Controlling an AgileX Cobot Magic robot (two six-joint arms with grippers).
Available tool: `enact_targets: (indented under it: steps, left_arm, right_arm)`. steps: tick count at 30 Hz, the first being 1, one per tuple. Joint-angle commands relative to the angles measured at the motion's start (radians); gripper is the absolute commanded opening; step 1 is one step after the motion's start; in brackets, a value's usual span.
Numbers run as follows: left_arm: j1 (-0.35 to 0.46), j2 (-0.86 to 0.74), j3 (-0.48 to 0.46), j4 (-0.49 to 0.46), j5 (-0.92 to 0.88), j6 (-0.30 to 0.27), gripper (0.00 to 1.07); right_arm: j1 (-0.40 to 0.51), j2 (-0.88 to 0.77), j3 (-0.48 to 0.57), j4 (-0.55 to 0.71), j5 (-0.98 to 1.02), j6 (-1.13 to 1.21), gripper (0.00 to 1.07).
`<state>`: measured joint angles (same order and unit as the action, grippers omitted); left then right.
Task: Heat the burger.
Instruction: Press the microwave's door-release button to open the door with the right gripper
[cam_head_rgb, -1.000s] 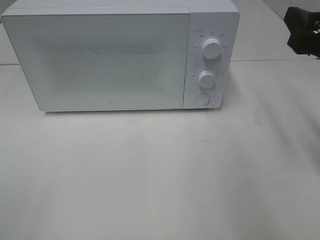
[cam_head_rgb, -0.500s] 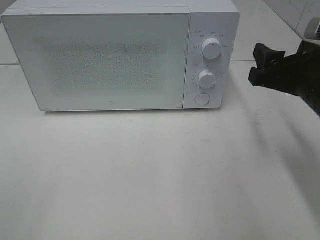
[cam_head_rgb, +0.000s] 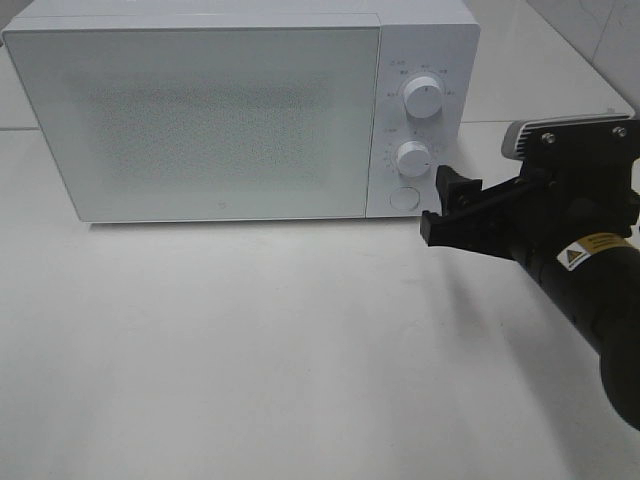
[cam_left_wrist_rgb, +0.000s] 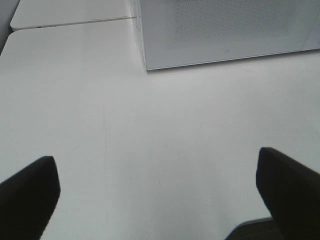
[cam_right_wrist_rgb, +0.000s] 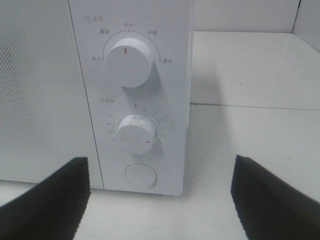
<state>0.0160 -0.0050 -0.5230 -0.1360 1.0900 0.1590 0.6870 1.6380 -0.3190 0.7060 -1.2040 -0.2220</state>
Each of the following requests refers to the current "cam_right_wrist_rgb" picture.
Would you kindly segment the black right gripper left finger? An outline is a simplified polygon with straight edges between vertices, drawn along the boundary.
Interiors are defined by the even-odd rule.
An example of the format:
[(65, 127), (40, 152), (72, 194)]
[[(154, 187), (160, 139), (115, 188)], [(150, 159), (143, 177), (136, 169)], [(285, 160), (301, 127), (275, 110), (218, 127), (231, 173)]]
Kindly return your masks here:
[(0, 238), (72, 240), (90, 195), (88, 158), (75, 157), (0, 207)]

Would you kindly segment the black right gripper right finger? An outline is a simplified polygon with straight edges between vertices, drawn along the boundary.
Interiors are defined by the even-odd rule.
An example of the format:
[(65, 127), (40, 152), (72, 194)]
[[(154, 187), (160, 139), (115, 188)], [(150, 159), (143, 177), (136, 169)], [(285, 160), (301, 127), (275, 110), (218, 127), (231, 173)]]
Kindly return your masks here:
[(230, 194), (249, 240), (320, 238), (320, 203), (249, 157), (235, 157)]

